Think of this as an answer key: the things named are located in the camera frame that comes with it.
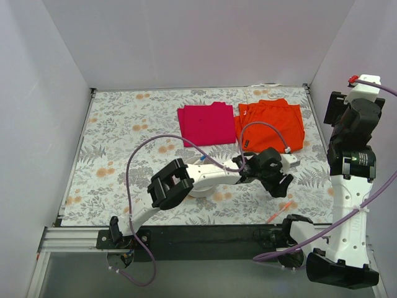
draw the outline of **cable tie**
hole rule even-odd
[[[228,174],[227,166],[225,165],[225,163],[223,163],[222,165],[223,165],[222,169],[225,172],[225,176],[226,176]]]
[[[366,213],[370,212],[368,208],[361,208],[359,205],[355,205],[354,209],[357,209],[360,212],[366,212]]]

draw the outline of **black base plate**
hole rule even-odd
[[[108,235],[109,230],[99,232],[97,249],[120,249],[131,240],[127,238],[116,247]],[[145,243],[157,260],[250,260],[261,253],[287,247],[281,225],[143,226],[137,235],[147,237]],[[150,258],[137,247],[134,261],[150,261]]]

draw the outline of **folded shirt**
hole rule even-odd
[[[236,142],[233,107],[224,102],[214,102],[210,106],[185,106],[177,113],[182,136],[198,146]]]
[[[291,151],[303,148],[305,130],[298,104],[288,104],[284,98],[276,101],[260,100],[254,104],[239,104],[239,112],[240,116],[234,118],[238,140],[245,125],[255,121],[263,121],[273,125],[281,132]],[[285,153],[283,142],[270,127],[254,124],[245,130],[243,136],[244,151],[262,152],[269,147],[275,148],[280,153]]]

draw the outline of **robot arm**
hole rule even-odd
[[[215,165],[185,165],[177,159],[165,166],[151,178],[148,190],[143,191],[133,204],[132,225],[135,232],[161,210],[178,206],[193,188],[217,184],[251,183],[259,180],[273,197],[285,197],[293,177],[287,174],[300,161],[293,154],[279,154],[268,148],[260,154],[247,153],[246,166],[240,172],[227,171]],[[223,163],[227,168],[238,169],[242,156]],[[112,217],[110,220],[112,240],[117,243],[122,237],[132,234],[128,216]]]
[[[376,81],[378,76],[363,75]],[[332,221],[335,223],[369,197],[375,179],[376,157],[367,145],[377,126],[384,99],[379,89],[357,85],[348,96],[332,93],[324,122],[334,127],[327,153],[334,189]],[[379,274],[369,268],[365,229],[368,209],[360,209],[350,220],[335,228],[329,244],[317,239],[302,248],[307,256],[310,281],[359,289],[378,284]],[[292,241],[301,243],[316,235],[313,223],[299,215],[289,215],[283,223]]]

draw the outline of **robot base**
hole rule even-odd
[[[348,289],[372,287],[379,282],[379,273],[367,265],[357,268],[346,266],[343,261],[333,263],[326,259],[324,251],[318,249],[308,255],[306,273],[310,281]]]

